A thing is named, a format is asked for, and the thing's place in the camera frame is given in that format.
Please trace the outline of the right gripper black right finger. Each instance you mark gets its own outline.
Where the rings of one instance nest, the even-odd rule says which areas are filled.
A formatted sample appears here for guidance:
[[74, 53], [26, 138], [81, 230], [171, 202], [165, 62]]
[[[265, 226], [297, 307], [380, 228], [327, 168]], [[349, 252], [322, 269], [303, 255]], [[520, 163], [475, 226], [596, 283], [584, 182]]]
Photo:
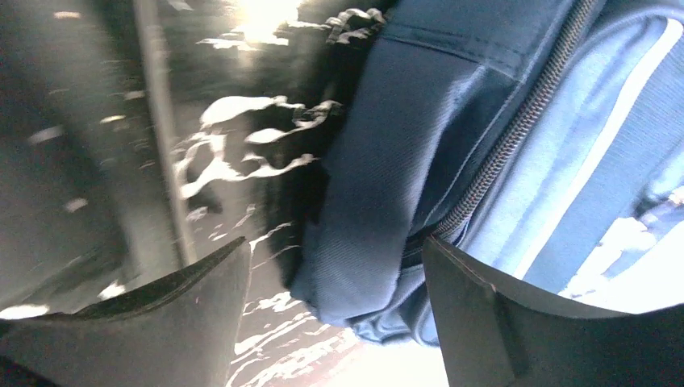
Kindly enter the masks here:
[[557, 296], [436, 237], [423, 246], [452, 386], [680, 386], [683, 308], [625, 314]]

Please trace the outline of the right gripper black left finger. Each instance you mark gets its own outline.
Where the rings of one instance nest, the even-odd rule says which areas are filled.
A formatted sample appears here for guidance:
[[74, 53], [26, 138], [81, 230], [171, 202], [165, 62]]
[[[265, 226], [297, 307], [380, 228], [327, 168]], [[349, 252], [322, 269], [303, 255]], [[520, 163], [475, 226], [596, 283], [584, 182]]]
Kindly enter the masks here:
[[225, 386], [249, 283], [244, 238], [76, 314], [1, 325], [4, 386]]

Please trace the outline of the navy blue backpack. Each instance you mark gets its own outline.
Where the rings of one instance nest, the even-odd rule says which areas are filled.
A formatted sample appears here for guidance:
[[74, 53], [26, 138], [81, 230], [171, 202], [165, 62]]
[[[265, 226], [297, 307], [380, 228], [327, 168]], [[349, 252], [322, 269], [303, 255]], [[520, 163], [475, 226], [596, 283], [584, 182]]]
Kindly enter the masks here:
[[439, 236], [552, 293], [683, 180], [680, 1], [401, 1], [323, 158], [291, 295], [389, 344], [437, 339]]

